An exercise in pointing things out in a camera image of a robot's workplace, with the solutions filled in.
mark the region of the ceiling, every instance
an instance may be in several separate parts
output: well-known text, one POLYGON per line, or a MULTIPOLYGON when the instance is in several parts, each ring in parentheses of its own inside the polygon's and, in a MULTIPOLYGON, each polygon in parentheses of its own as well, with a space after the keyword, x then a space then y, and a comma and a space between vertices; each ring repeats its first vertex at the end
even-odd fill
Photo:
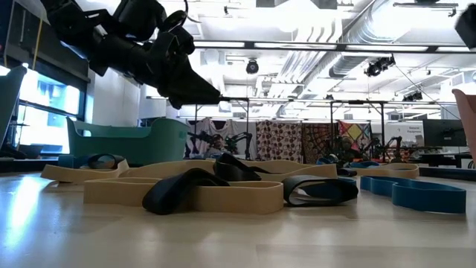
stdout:
MULTIPOLYGON (((77 2, 84 10, 106 8, 113 13, 119 0, 77 2)), ((159 2, 168 14, 184 9, 182 0, 159 2)), ((362 33, 375 35, 371 42, 426 45, 462 45, 462 40, 454 30, 454 23, 469 3, 467 0, 439 1, 439 4, 459 4, 456 16, 451 17, 448 16, 451 11, 449 9, 394 7, 392 4, 397 2, 394 0, 375 0, 375 3, 371 0, 338 0, 339 4, 352 6, 339 6, 337 10, 319 9, 311 0, 285 0, 276 7, 262 7, 262 0, 188 2, 189 16, 201 22, 187 20, 184 25, 195 39, 337 42, 342 38, 347 40, 346 42, 354 42, 356 36, 362 37, 358 31, 363 31, 359 30, 363 28, 365 31, 362 33), (360 19, 353 23, 360 12, 371 3, 374 3, 374 8, 364 12, 360 19), (380 6, 376 7, 378 3, 383 3, 380 10, 380 6), (225 6, 228 8, 228 14, 225 14, 225 6)), ((218 55, 218 60, 213 62, 210 61, 209 54, 206 50, 196 50, 190 55, 193 68, 215 87, 220 88, 224 95, 234 97, 242 97, 252 92, 254 95, 251 97, 263 98, 264 92, 269 91, 271 94, 266 95, 267 98, 287 97, 295 93, 298 98, 307 96, 322 99, 327 94, 333 94, 334 98, 346 100, 370 98, 400 101, 403 95, 416 89, 416 84, 432 98, 443 100, 440 96, 442 85, 448 85, 449 80, 465 71, 476 70, 476 56, 473 55, 395 54, 398 68, 390 67, 377 77, 367 77, 364 70, 368 63, 375 61, 377 57, 359 54, 359 57, 353 59, 360 60, 346 72, 343 80, 339 80, 330 79, 329 76, 329 69, 339 61, 336 57, 341 57, 334 52, 220 49, 213 52, 218 55), (260 66, 257 74, 246 74, 248 59, 257 60, 260 66), (263 84, 266 76, 270 77, 271 82, 280 80, 293 84, 271 83, 269 88, 263 84)))

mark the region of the pink chair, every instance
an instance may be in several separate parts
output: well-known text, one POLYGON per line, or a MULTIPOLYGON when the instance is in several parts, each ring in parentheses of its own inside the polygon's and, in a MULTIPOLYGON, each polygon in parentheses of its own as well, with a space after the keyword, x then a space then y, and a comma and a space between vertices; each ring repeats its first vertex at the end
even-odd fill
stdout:
POLYGON ((453 89, 452 92, 456 97, 469 151, 474 160, 476 159, 476 95, 466 95, 459 89, 453 89))

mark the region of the colorful textile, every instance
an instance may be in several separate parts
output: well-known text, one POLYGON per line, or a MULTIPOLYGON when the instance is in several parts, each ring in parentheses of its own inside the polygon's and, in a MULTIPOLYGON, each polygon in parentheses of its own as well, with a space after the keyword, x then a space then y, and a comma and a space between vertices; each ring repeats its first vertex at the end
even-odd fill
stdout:
POLYGON ((271 121, 258 122, 257 159, 285 159, 302 162, 301 124, 283 124, 271 121))
POLYGON ((352 139, 352 149, 360 151, 360 146, 370 143, 371 128, 369 124, 351 124, 339 121, 339 135, 352 139))
MULTIPOLYGON (((337 135, 337 124, 334 124, 337 135)), ((331 124, 303 124, 303 161, 305 164, 315 164, 330 150, 331 124)))

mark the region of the white wall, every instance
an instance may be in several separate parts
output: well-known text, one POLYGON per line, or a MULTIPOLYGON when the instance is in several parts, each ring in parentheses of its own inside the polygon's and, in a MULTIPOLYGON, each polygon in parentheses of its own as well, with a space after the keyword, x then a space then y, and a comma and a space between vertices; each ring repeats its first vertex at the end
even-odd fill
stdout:
POLYGON ((91 72, 86 98, 86 121, 113 127, 135 127, 141 90, 109 69, 104 77, 91 72))
POLYGON ((157 89, 142 85, 139 118, 157 118, 166 116, 166 100, 147 99, 147 96, 159 96, 157 89))

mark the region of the black strap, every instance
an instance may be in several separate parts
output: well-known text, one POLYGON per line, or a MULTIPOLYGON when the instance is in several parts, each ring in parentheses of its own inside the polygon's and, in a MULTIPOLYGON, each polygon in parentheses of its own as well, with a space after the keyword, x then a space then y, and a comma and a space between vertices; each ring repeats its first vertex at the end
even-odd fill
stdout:
POLYGON ((290 176, 283 180, 284 200, 294 207, 331 206, 357 198, 357 187, 341 179, 325 179, 317 176, 290 176), (306 195, 295 192, 302 189, 306 195))
POLYGON ((60 155, 58 156, 58 166, 63 168, 81 168, 88 167, 91 169, 102 169, 102 168, 118 168, 119 163, 124 161, 124 157, 116 156, 108 153, 93 153, 85 156, 75 157, 73 155, 60 155), (101 161, 104 159, 111 160, 109 165, 104 165, 106 162, 101 161))
POLYGON ((230 186, 226 181, 200 168, 157 182, 142 199, 142 206, 155 214, 173 213, 196 186, 230 186))
POLYGON ((101 169, 101 168, 115 169, 115 168, 118 168, 119 163, 121 163, 122 161, 124 161, 124 157, 122 156, 116 156, 109 153, 99 153, 96 155, 88 156, 87 165, 89 168, 92 168, 92 169, 101 169), (108 161, 101 161, 100 160, 101 158, 103 159, 106 158, 108 160, 111 160, 112 165, 105 166, 104 163, 108 161))
POLYGON ((337 175, 339 176, 357 176, 357 171, 352 168, 338 168, 337 175))
POLYGON ((229 182, 261 180, 260 175, 255 173, 255 169, 243 164, 240 160, 236 159, 229 153, 223 153, 215 161, 213 170, 218 177, 229 182))
MULTIPOLYGON (((260 167, 248 167, 234 156, 223 153, 213 166, 215 175, 232 182, 261 180, 255 172, 269 173, 260 167)), ((345 176, 353 176, 354 170, 342 169, 345 176)), ((341 202, 355 199, 358 189, 354 180, 347 179, 325 179, 318 176, 291 176, 283 180, 284 200, 293 206, 325 206, 337 205, 341 202), (307 185, 302 187, 307 197, 295 197, 296 188, 307 182, 320 182, 319 184, 307 185)))

